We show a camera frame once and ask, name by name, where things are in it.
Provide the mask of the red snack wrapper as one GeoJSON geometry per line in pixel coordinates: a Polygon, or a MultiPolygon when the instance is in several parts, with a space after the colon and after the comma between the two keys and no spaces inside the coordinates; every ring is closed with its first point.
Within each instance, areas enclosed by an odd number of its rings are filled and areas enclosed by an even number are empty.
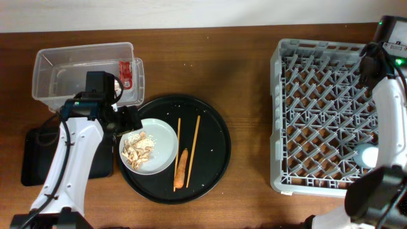
{"type": "Polygon", "coordinates": [[[132,69],[130,62],[119,61],[119,74],[120,81],[123,84],[125,90],[132,88],[132,69]]]}

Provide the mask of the light blue cup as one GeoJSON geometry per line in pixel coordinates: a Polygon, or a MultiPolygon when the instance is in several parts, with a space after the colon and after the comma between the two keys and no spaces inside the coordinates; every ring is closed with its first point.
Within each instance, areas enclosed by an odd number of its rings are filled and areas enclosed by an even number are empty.
{"type": "Polygon", "coordinates": [[[376,167],[378,147],[369,143],[359,144],[355,147],[356,154],[353,159],[362,168],[372,169],[376,167]]]}

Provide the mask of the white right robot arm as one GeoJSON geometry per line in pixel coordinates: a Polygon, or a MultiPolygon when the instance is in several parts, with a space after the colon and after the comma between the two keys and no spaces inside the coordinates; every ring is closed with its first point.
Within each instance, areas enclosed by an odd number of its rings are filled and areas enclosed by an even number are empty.
{"type": "Polygon", "coordinates": [[[343,206],[301,228],[406,228],[406,19],[383,16],[360,56],[378,114],[376,168],[348,187],[343,206]]]}

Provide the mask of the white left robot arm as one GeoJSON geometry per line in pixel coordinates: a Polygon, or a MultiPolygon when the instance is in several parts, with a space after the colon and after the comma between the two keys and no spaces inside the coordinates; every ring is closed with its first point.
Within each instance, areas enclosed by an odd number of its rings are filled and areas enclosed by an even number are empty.
{"type": "Polygon", "coordinates": [[[100,143],[142,128],[136,106],[117,106],[120,84],[111,73],[89,71],[85,91],[55,113],[59,139],[50,170],[29,213],[14,215],[11,228],[91,227],[84,217],[85,191],[100,143]]]}

